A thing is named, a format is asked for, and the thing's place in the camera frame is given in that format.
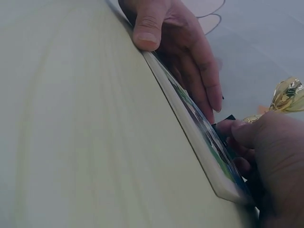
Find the table surface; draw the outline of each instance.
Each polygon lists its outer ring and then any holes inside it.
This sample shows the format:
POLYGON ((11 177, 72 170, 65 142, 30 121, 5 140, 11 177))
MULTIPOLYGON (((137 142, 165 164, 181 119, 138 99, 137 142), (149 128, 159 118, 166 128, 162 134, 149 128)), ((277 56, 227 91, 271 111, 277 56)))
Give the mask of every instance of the table surface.
MULTIPOLYGON (((1 31, 19 17, 52 1, 54 0, 1 1, 1 31)), ((199 18, 205 32, 209 32, 207 38, 216 58, 222 63, 220 80, 225 100, 221 113, 216 114, 217 121, 230 114, 242 119, 255 114, 259 105, 268 106, 276 84, 289 76, 296 76, 304 81, 302 67, 304 46, 301 44, 304 40, 302 24, 304 14, 301 12, 304 2, 300 0, 288 2, 283 0, 184 1, 199 18)), ((6 52, 2 56, 11 57, 12 55, 6 52)), ((28 70, 27 66, 15 66, 15 69, 16 72, 28 70)), ((10 88, 4 88, 0 92, 4 101, 10 88)), ((16 105, 13 102, 2 104, 3 107, 10 108, 3 109, 1 113, 3 118, 0 144, 2 150, 5 151, 9 148, 10 135, 17 135, 19 130, 17 126, 12 126, 12 123, 5 122, 5 118, 13 120, 21 104, 16 105)), ((304 120, 302 113, 294 116, 304 120)), ((14 172, 9 174, 8 167, 11 170, 14 169, 14 166, 10 164, 15 164, 16 158, 9 149, 6 151, 8 153, 2 153, 0 161, 0 172, 3 174, 1 183, 4 183, 1 185, 0 194, 5 196, 0 198, 0 202, 1 207, 6 210, 5 212, 2 209, 0 213, 2 221, 11 216, 9 211, 13 205, 9 200, 14 196, 14 181, 11 180, 14 172)))
MULTIPOLYGON (((304 81, 304 2, 300 0, 184 0, 199 18, 221 64, 222 111, 243 119, 269 106, 275 86, 304 81)), ((303 113, 292 114, 304 120, 303 113)))

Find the hand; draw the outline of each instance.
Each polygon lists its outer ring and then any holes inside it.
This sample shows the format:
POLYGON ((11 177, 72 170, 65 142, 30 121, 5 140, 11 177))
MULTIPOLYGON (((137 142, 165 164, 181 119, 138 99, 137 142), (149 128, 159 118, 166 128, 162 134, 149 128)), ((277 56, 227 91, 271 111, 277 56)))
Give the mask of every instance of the hand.
POLYGON ((133 41, 146 51, 157 50, 178 82, 206 118, 221 110, 219 71, 195 16, 180 0, 119 0, 134 25, 133 41))
POLYGON ((304 227, 304 123, 288 116, 266 113, 257 122, 222 121, 218 130, 240 158, 235 164, 251 181, 257 166, 265 193, 251 191, 266 228, 304 227))

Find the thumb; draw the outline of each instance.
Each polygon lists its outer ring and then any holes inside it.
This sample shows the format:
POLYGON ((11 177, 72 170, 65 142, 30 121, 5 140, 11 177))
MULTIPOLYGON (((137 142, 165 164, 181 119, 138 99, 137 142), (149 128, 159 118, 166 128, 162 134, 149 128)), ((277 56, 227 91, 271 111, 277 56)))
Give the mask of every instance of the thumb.
POLYGON ((137 9, 133 41, 135 45, 145 51, 155 51, 162 38, 162 23, 168 7, 163 0, 146 0, 137 9))
POLYGON ((245 123, 240 120, 235 120, 231 126, 231 133, 233 138, 242 146, 254 149, 255 137, 257 135, 257 123, 245 123))

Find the shiny gold decoration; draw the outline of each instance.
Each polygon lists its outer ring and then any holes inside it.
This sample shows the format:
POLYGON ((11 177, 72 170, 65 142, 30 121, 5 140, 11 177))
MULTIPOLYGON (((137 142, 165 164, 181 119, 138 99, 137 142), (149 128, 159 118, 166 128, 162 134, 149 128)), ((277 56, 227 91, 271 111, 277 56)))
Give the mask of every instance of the shiny gold decoration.
MULTIPOLYGON (((295 113, 304 111, 304 86, 299 79, 290 77, 279 83, 274 92, 268 111, 295 113)), ((243 121, 253 123, 263 114, 245 118, 243 121)))

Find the finger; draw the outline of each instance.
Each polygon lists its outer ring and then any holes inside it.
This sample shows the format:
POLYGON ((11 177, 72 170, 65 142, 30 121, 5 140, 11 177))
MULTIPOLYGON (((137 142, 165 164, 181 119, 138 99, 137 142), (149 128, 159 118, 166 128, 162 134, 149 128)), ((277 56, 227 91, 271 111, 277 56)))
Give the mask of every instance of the finger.
POLYGON ((245 179, 248 179, 253 170, 250 163, 241 157, 235 158, 233 162, 236 165, 241 176, 245 179))
POLYGON ((233 137, 231 132, 231 126, 233 120, 223 120, 217 123, 216 129, 218 132, 225 137, 233 137))
POLYGON ((234 138, 227 138, 227 143, 238 156, 246 159, 251 165, 255 164, 254 150, 241 146, 234 138))
POLYGON ((170 57, 164 52, 158 51, 157 53, 158 53, 158 56, 159 56, 160 60, 162 61, 162 63, 168 68, 168 70, 174 76, 174 78, 178 81, 180 86, 183 89, 186 89, 186 86, 181 77, 181 73, 180 73, 179 69, 177 68, 177 66, 180 65, 179 59, 174 56, 170 57))
POLYGON ((155 51, 161 42, 162 23, 169 6, 163 0, 139 1, 138 4, 133 41, 141 50, 155 51))
POLYGON ((222 90, 219 83, 218 65, 198 22, 195 23, 195 27, 197 40, 190 47, 190 52, 199 68, 210 105, 215 111, 219 112, 222 108, 222 90))
POLYGON ((187 53, 180 57, 180 63, 182 68, 182 77, 185 81, 187 91, 207 120, 210 123, 214 123, 213 111, 209 104, 197 66, 193 62, 191 56, 187 53))

